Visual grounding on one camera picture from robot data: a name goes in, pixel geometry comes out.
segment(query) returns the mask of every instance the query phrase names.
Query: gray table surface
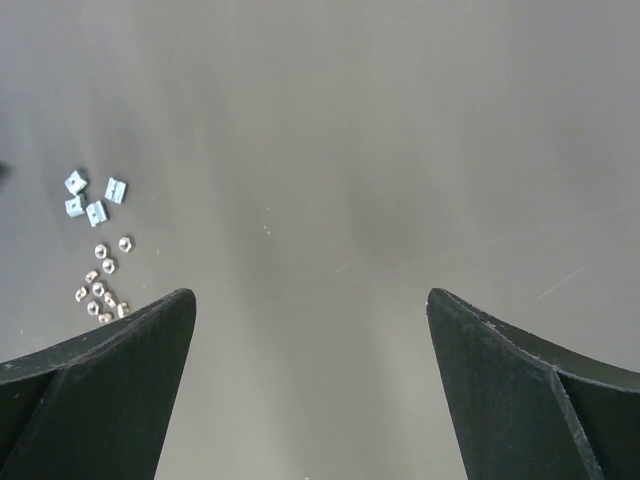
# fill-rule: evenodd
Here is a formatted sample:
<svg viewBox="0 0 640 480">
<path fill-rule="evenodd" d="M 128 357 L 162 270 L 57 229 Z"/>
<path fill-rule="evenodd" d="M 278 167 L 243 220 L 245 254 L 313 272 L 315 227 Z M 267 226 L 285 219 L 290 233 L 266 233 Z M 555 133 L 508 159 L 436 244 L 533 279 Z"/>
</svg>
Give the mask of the gray table surface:
<svg viewBox="0 0 640 480">
<path fill-rule="evenodd" d="M 198 322 L 158 479 L 465 478 L 445 287 L 640 370 L 640 3 L 7 0 L 0 360 L 96 328 L 93 247 Z M 64 212 L 84 167 L 92 230 Z"/>
</svg>

